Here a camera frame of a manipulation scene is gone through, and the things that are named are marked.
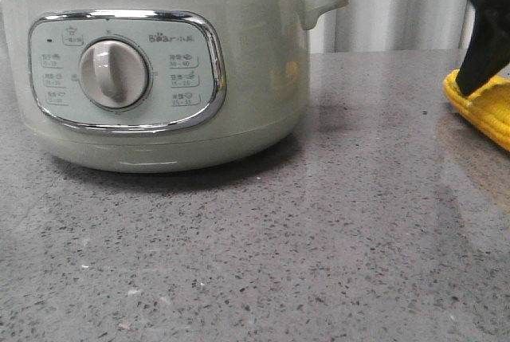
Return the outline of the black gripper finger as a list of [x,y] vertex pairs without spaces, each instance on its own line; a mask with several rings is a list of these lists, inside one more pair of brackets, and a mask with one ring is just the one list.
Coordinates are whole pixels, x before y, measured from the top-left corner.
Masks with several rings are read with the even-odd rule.
[[463,96],[477,91],[509,63],[509,0],[468,0],[475,10],[471,40],[457,84]]

